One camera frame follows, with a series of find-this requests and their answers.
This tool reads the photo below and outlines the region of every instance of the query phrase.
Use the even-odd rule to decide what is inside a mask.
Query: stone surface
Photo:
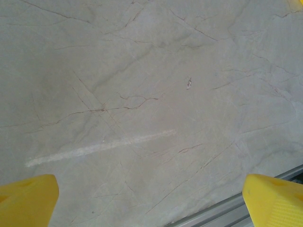
[[[50,226],[163,226],[303,162],[298,0],[3,0],[0,183]]]

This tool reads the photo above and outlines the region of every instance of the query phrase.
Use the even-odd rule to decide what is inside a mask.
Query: gray marble
[[[302,9],[2,0],[0,183],[55,174],[53,227],[160,227],[302,164]]]

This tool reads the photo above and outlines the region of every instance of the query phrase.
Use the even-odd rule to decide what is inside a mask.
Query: white chalk line
[[[42,163],[54,162],[54,161],[59,161],[62,159],[89,155],[89,154],[92,154],[92,153],[95,153],[98,151],[102,151],[102,150],[109,150],[109,149],[113,149],[113,148],[117,148],[117,147],[121,147],[121,146],[125,146],[125,145],[143,143],[143,142],[147,142],[150,140],[156,140],[161,137],[171,136],[174,134],[176,134],[176,130],[167,130],[167,131],[163,131],[160,133],[147,135],[147,136],[139,136],[139,137],[128,138],[128,139],[123,139],[123,140],[114,140],[111,143],[97,144],[94,146],[79,148],[79,149],[75,149],[72,151],[63,152],[60,154],[54,154],[54,155],[49,155],[49,156],[45,156],[45,157],[34,158],[34,159],[26,162],[25,166],[31,167],[31,166],[40,165]]]

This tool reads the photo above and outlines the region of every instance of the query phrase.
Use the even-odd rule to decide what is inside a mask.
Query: marble surface
[[[0,183],[50,226],[160,227],[303,162],[298,0],[2,0]]]

